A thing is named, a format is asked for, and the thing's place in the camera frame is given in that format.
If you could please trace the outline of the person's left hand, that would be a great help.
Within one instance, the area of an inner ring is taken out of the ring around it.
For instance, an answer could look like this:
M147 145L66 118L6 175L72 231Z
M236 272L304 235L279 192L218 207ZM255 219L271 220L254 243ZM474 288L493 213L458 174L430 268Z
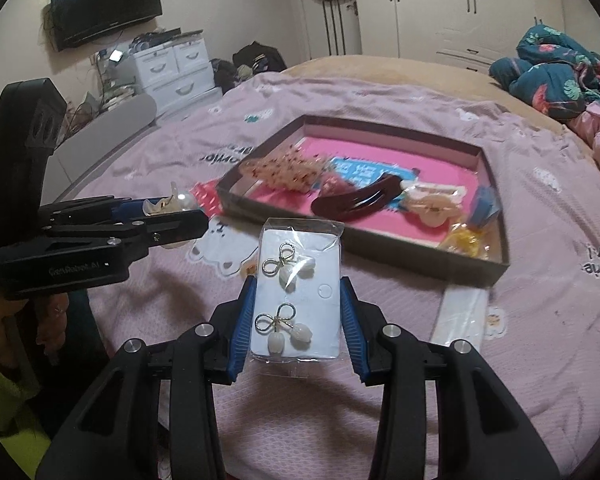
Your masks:
M15 368L23 360L17 314L26 310L33 313L35 344L42 346L46 356L59 350L66 340L69 296L53 295L33 301L5 299L0 294L0 365Z

